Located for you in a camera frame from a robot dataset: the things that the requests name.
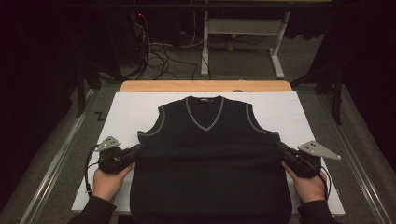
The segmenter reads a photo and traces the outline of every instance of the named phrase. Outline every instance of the sweater vest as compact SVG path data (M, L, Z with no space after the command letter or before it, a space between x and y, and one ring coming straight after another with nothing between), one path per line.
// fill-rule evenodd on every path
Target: sweater vest
M146 223L160 216L173 223L235 216L288 223L279 134L259 125L251 104L189 96L160 106L157 121L138 139L144 150L135 158L133 216Z

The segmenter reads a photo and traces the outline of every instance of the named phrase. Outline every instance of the armhole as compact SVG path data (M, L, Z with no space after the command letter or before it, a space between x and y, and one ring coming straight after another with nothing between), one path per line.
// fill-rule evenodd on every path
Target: armhole
M161 128L163 127L163 123L165 122L165 110L163 109L163 106L158 107L158 112L159 116L157 118L157 121L155 121L154 126L147 132L137 132L138 136L152 136L161 130Z
M253 105L251 104L246 104L246 112L247 112L247 119L248 122L250 123L250 126L256 130L259 133L272 133L272 134L277 134L277 132L270 132L262 128L260 126L259 122L257 122L256 117L254 116L253 113Z

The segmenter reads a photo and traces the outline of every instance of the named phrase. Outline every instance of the black sleeve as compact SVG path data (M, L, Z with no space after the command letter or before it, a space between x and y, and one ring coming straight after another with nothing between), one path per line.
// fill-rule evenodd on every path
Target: black sleeve
M305 203L298 208L303 224L337 224L326 201Z
M112 203L91 196L81 213L72 217L68 224L108 224L115 209Z

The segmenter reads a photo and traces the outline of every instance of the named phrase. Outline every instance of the white table surface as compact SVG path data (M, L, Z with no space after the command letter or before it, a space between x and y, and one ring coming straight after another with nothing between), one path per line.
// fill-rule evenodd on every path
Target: white table surface
M279 132L281 141L289 147L297 146L315 140L306 119L297 93L285 92L117 92L105 126L98 139L98 144L108 136L113 136L121 142L121 148L127 148L139 143L137 131L148 131L158 118L158 107L187 96L215 97L218 95L232 100L239 100L253 105L256 120L262 128ZM94 152L91 163L98 161L99 153ZM97 165L88 172L90 183ZM114 204L117 206L115 214L130 214L129 193L134 173L129 173ZM298 214L297 207L300 200L294 192L292 179L288 175L288 184L292 200L292 213ZM73 211L81 211L89 197L86 193L84 179L78 189L73 204ZM336 193L334 183L329 197L329 207L334 215L343 215L345 210Z

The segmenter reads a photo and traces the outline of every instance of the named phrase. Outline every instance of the hand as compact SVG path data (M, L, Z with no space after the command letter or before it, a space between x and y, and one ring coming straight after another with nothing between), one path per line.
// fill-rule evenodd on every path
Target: hand
M323 182L320 180L318 176L313 178L300 178L298 177L289 166L282 161L282 165L285 170L289 173L291 178L294 181L294 189L303 203L309 203L318 200L325 200L325 188ZM326 180L326 175L320 171L320 174Z
M92 195L110 203L114 203L114 199L122 187L123 179L132 169L134 169L134 163L116 175L108 175L102 170L96 169L93 175Z

